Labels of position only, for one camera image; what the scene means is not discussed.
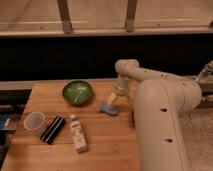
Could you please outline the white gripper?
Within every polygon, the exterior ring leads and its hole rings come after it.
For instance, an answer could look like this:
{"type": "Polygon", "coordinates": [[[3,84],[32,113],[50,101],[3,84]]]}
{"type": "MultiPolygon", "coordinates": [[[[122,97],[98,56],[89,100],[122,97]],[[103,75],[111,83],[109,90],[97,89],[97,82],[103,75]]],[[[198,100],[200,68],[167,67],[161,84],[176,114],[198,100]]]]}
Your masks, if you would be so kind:
{"type": "Polygon", "coordinates": [[[129,97],[129,87],[130,87],[131,79],[128,77],[119,76],[117,78],[117,82],[115,85],[115,93],[112,92],[108,99],[107,104],[111,105],[116,99],[117,96],[120,97],[129,97]]]}

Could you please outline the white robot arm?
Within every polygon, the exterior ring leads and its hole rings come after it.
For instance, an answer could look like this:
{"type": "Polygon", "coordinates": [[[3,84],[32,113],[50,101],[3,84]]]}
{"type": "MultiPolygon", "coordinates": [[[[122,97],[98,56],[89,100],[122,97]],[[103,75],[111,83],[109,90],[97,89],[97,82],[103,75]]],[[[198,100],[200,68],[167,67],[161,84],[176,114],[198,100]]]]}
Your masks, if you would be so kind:
{"type": "Polygon", "coordinates": [[[213,60],[194,79],[146,69],[135,59],[115,63],[118,81],[109,96],[112,104],[128,94],[131,80],[138,82],[134,121],[141,171],[189,171],[178,114],[195,109],[202,100],[201,85],[213,73],[213,60]]]}

